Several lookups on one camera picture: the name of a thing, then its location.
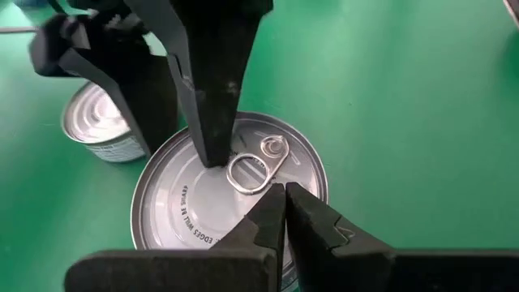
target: green surface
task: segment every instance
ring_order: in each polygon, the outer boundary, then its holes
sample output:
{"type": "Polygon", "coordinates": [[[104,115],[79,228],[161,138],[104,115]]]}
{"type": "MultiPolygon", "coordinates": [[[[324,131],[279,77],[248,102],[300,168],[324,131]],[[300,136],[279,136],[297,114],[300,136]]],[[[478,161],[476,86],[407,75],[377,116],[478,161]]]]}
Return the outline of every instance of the green surface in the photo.
{"type": "MultiPolygon", "coordinates": [[[[59,116],[83,81],[36,76],[31,35],[0,37],[0,291],[56,291],[74,260],[132,246],[144,161],[107,164],[68,140],[59,116]]],[[[331,205],[395,247],[519,247],[518,93],[501,1],[280,0],[240,109],[306,135],[331,205]]]]}

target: can rim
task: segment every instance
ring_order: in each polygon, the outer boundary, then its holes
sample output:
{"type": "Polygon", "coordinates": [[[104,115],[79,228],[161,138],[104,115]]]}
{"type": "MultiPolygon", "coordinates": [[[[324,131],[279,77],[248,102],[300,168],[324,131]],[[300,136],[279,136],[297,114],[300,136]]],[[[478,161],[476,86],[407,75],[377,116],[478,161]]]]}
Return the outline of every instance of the can rim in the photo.
{"type": "Polygon", "coordinates": [[[67,129],[66,127],[66,114],[68,113],[69,109],[71,108],[71,105],[74,101],[76,101],[79,96],[80,96],[80,93],[81,92],[84,92],[89,86],[98,86],[99,88],[103,89],[101,86],[93,83],[92,81],[87,81],[83,86],[81,86],[81,88],[78,89],[78,91],[76,91],[74,93],[74,95],[72,96],[72,98],[68,101],[68,103],[66,104],[65,108],[63,109],[62,111],[62,116],[61,116],[61,128],[62,128],[62,131],[65,133],[65,135],[70,139],[70,140],[73,140],[75,142],[78,142],[78,143],[81,143],[83,145],[99,145],[99,144],[106,144],[106,143],[110,143],[112,141],[115,141],[115,140],[118,140],[119,138],[121,137],[126,137],[128,135],[130,135],[131,133],[131,129],[129,129],[128,131],[125,131],[123,132],[122,134],[120,135],[116,135],[115,137],[113,138],[109,138],[109,139],[106,139],[106,140],[100,140],[100,141],[97,141],[97,142],[88,142],[88,141],[84,141],[84,140],[80,140],[78,138],[76,138],[74,135],[72,135],[72,133],[67,129]]]}
{"type": "MultiPolygon", "coordinates": [[[[280,124],[284,124],[290,128],[291,131],[293,131],[293,134],[298,135],[296,138],[298,138],[298,142],[302,144],[305,148],[309,150],[309,152],[314,153],[315,155],[312,155],[312,160],[314,163],[316,163],[316,167],[318,168],[318,172],[320,173],[320,178],[322,180],[322,186],[321,186],[321,193],[323,194],[323,197],[320,198],[323,202],[326,204],[329,204],[329,196],[328,196],[328,180],[326,177],[326,172],[324,170],[323,162],[321,161],[320,156],[317,154],[317,151],[315,150],[314,146],[306,139],[306,137],[297,129],[292,127],[292,125],[288,124],[287,122],[284,122],[280,120],[279,118],[275,118],[272,115],[269,114],[263,114],[255,111],[238,111],[236,114],[236,119],[244,118],[244,119],[253,119],[254,117],[260,116],[262,118],[267,118],[271,121],[278,122],[280,124]]],[[[153,153],[152,157],[149,159],[149,161],[146,163],[146,166],[144,167],[143,171],[141,172],[139,176],[139,180],[137,181],[137,185],[134,189],[133,196],[131,198],[131,210],[130,210],[130,229],[131,229],[131,240],[133,241],[133,245],[135,249],[144,249],[146,248],[143,231],[142,231],[142,225],[140,222],[140,214],[142,209],[142,203],[144,201],[144,191],[148,189],[148,184],[150,178],[155,174],[157,171],[157,168],[153,168],[152,170],[149,170],[148,166],[151,164],[159,165],[161,161],[165,158],[164,151],[167,149],[168,144],[177,144],[181,142],[182,140],[190,137],[189,131],[187,127],[184,127],[183,129],[177,131],[173,136],[171,136],[169,139],[167,139],[159,148],[158,150],[153,153]],[[138,208],[135,206],[136,200],[139,202],[138,208]],[[136,237],[140,237],[140,242],[136,241],[136,237]]]]}

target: can lid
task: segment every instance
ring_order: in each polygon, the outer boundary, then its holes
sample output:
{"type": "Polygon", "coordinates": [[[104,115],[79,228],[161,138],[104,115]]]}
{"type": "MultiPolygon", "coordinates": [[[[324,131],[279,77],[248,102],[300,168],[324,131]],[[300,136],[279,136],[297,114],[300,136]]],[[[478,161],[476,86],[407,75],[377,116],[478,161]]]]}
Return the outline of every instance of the can lid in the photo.
{"type": "Polygon", "coordinates": [[[85,144],[102,143],[130,131],[110,96],[91,82],[72,97],[62,123],[71,139],[85,144]]]}
{"type": "MultiPolygon", "coordinates": [[[[232,153],[252,153],[267,159],[261,141],[282,135],[290,154],[270,183],[298,182],[328,202],[328,185],[321,161],[306,138],[275,118],[238,113],[231,141],[232,153]]],[[[138,249],[207,249],[229,233],[269,189],[246,195],[226,176],[226,167],[206,169],[187,129],[168,140],[141,174],[132,202],[131,228],[138,249]]],[[[232,168],[244,187],[257,187],[266,177],[258,160],[244,159],[232,168]]],[[[285,246],[283,288],[294,283],[295,271],[285,246]]]]}

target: can label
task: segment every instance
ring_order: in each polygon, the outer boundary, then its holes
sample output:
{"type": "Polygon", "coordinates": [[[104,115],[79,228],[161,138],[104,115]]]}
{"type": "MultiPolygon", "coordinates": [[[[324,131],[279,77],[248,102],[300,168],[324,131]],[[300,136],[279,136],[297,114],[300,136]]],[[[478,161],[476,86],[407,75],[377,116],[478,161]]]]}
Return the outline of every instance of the can label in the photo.
{"type": "Polygon", "coordinates": [[[100,159],[108,162],[125,162],[144,156],[144,150],[134,136],[113,144],[87,146],[87,148],[100,159]]]}

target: pull tab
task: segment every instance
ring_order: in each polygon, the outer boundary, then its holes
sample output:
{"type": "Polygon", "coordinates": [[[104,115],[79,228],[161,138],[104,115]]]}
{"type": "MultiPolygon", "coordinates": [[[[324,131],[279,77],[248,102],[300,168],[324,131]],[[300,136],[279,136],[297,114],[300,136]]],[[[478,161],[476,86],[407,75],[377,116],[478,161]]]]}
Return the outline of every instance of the pull tab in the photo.
{"type": "Polygon", "coordinates": [[[227,180],[229,183],[236,189],[236,191],[241,192],[245,195],[254,195],[261,192],[270,182],[274,174],[276,174],[277,170],[281,167],[285,159],[289,156],[290,146],[289,142],[282,135],[270,135],[261,140],[261,152],[267,157],[267,160],[270,162],[268,164],[264,159],[258,157],[252,153],[240,153],[233,160],[229,162],[227,166],[227,180]],[[259,161],[259,163],[265,166],[266,176],[265,180],[255,188],[245,188],[239,182],[236,181],[233,177],[233,167],[242,159],[245,158],[253,158],[259,161]]]}

